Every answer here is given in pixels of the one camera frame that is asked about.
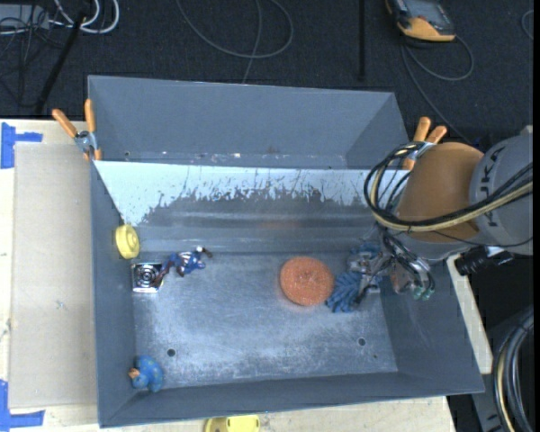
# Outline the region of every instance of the bin floor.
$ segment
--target bin floor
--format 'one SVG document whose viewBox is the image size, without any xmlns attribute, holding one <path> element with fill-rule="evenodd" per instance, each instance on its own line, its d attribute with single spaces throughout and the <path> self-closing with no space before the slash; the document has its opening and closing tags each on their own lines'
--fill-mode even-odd
<svg viewBox="0 0 540 432">
<path fill-rule="evenodd" d="M 134 293 L 137 350 L 162 364 L 166 388 L 397 370 L 380 294 L 349 313 L 295 304 L 278 281 L 292 256 L 222 253 Z M 313 256 L 344 270 L 344 254 Z"/>
</svg>

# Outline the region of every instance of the blue tape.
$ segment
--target blue tape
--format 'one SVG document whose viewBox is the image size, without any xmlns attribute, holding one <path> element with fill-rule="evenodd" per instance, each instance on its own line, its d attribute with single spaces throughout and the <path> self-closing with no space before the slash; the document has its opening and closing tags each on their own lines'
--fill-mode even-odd
<svg viewBox="0 0 540 432">
<path fill-rule="evenodd" d="M 2 141 L 0 148 L 0 168 L 14 167 L 14 144 L 17 141 L 42 142 L 41 133 L 25 132 L 16 134 L 16 127 L 2 122 Z"/>
<path fill-rule="evenodd" d="M 0 379 L 0 432 L 10 428 L 32 428 L 44 422 L 44 409 L 35 413 L 10 414 L 8 409 L 8 382 Z"/>
</svg>

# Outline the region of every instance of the wooden table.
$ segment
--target wooden table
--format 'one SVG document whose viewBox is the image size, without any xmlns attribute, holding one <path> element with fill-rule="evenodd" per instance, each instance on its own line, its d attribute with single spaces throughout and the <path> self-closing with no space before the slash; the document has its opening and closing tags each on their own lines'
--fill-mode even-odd
<svg viewBox="0 0 540 432">
<path fill-rule="evenodd" d="M 48 164 L 46 157 L 42 156 L 40 146 L 56 145 L 67 146 L 67 153 L 70 158 L 76 161 L 77 166 L 83 166 L 86 162 L 82 159 L 74 142 L 69 138 L 54 121 L 26 121 L 0 119 L 0 140 L 1 124 L 7 122 L 14 126 L 16 131 L 36 131 L 42 133 L 42 143 L 17 142 L 15 149 L 22 146 L 34 146 L 37 159 L 44 159 L 44 165 Z M 83 122 L 76 122 L 79 130 L 84 130 L 86 125 Z M 13 269 L 16 267 L 14 254 L 14 200 L 16 193 L 14 188 L 16 176 L 16 166 L 9 169 L 0 169 L 0 379 L 10 382 L 11 393 L 13 383 L 10 381 L 10 343 L 11 331 L 16 328 L 16 319 L 12 315 L 13 296 Z M 478 360 L 479 367 L 483 374 L 487 374 L 491 369 L 491 350 L 483 330 L 480 314 L 475 305 L 473 294 L 465 277 L 453 272 L 455 289 L 461 303 L 463 316 L 469 329 L 470 338 L 474 346 L 474 352 Z M 28 386 L 17 386 L 19 389 L 28 389 Z M 25 411 L 35 411 L 45 409 L 45 418 L 42 428 L 46 430 L 64 429 L 67 432 L 78 430 L 98 430 L 96 420 L 95 397 L 86 402 L 69 404 L 37 404 L 29 405 L 28 408 L 16 408 L 11 404 L 12 413 Z M 433 397 L 414 400 L 392 400 L 352 406 L 342 406 L 335 408 L 305 409 L 300 411 L 280 412 L 280 413 L 260 413 L 262 431 L 352 431 L 367 430 L 376 432 L 409 432 L 424 430 L 425 432 L 446 432 L 455 431 L 455 426 L 448 408 L 445 397 Z M 173 422 L 168 424 L 121 427 L 128 431 L 184 431 L 198 432 L 204 428 L 204 420 L 191 420 Z"/>
</svg>

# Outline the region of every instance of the black pole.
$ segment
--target black pole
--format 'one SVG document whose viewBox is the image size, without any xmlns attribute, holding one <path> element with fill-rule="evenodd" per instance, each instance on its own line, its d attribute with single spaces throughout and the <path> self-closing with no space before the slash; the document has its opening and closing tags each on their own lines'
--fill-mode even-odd
<svg viewBox="0 0 540 432">
<path fill-rule="evenodd" d="M 52 88 L 54 87 L 54 84 L 56 83 L 56 79 L 58 78 L 58 75 L 60 74 L 60 71 L 62 70 L 62 66 L 66 62 L 68 53 L 70 52 L 70 49 L 74 45 L 74 42 L 78 34 L 80 33 L 80 26 L 84 22 L 84 19 L 87 17 L 87 15 L 88 15 L 88 11 L 84 8 L 84 5 L 82 5 L 82 8 L 80 8 L 80 11 L 78 13 L 78 17 L 74 20 L 74 25 L 72 26 L 72 32 L 68 36 L 66 43 L 64 44 L 64 47 L 62 47 L 60 56 L 58 56 L 58 60 L 56 61 L 56 64 L 50 71 L 50 75 L 48 76 L 46 83 L 44 84 L 44 87 L 42 88 L 42 92 L 40 93 L 40 96 L 38 97 L 38 102 L 36 103 L 36 107 L 34 109 L 34 113 L 36 115 L 42 114 L 44 105 L 46 104 L 46 101 L 48 100 L 48 97 L 50 96 L 50 92 L 52 91 Z"/>
<path fill-rule="evenodd" d="M 364 82 L 366 79 L 365 66 L 365 0 L 358 0 L 358 80 Z"/>
</svg>

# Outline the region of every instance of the white cable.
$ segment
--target white cable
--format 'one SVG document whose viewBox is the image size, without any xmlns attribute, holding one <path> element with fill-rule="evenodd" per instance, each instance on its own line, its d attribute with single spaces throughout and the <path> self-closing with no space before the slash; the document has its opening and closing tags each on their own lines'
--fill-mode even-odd
<svg viewBox="0 0 540 432">
<path fill-rule="evenodd" d="M 72 25 L 74 24 L 74 21 L 72 20 L 72 18 L 70 18 L 70 16 L 66 14 L 66 12 L 64 11 L 64 8 L 60 4 L 60 1 L 54 0 L 54 3 L 56 7 L 58 8 L 58 10 L 60 11 L 60 13 L 66 18 L 66 20 L 70 24 L 65 24 L 63 22 L 58 22 L 58 21 L 50 21 L 50 22 L 57 25 L 63 25 L 65 27 L 72 27 Z M 94 3 L 96 5 L 96 11 L 95 11 L 94 16 L 90 18 L 88 21 L 85 21 L 84 23 L 82 23 L 80 25 L 80 30 L 82 32 L 95 33 L 95 34 L 103 34 L 103 33 L 108 33 L 108 32 L 113 31 L 114 28 L 118 25 L 118 21 L 120 20 L 120 5 L 118 4 L 118 0 L 112 0 L 112 3 L 114 5 L 114 11 L 115 11 L 114 20 L 108 27 L 105 27 L 104 29 L 90 29 L 87 27 L 88 25 L 92 24 L 100 15 L 100 3 L 98 2 L 98 0 L 94 0 Z"/>
<path fill-rule="evenodd" d="M 64 11 L 64 8 L 62 7 L 62 4 L 60 3 L 59 0 L 54 0 L 54 4 L 56 5 L 56 7 L 58 8 L 58 11 L 60 12 L 60 14 L 62 14 L 62 16 L 64 16 L 64 18 L 69 22 L 69 24 L 66 24 L 64 22 L 60 22 L 60 21 L 49 21 L 50 23 L 52 24 L 56 24 L 56 25 L 62 25 L 62 26 L 65 26 L 65 27 L 72 27 L 74 25 L 74 21 L 72 20 L 72 18 L 70 16 L 68 16 L 68 14 Z M 96 11 L 94 13 L 94 16 L 88 20 L 88 21 L 85 21 L 81 27 L 84 27 L 84 26 L 87 26 L 87 25 L 90 25 L 91 23 L 93 23 L 97 18 L 98 16 L 100 15 L 100 3 L 98 2 L 98 0 L 94 0 L 94 4 L 96 5 Z"/>
</svg>

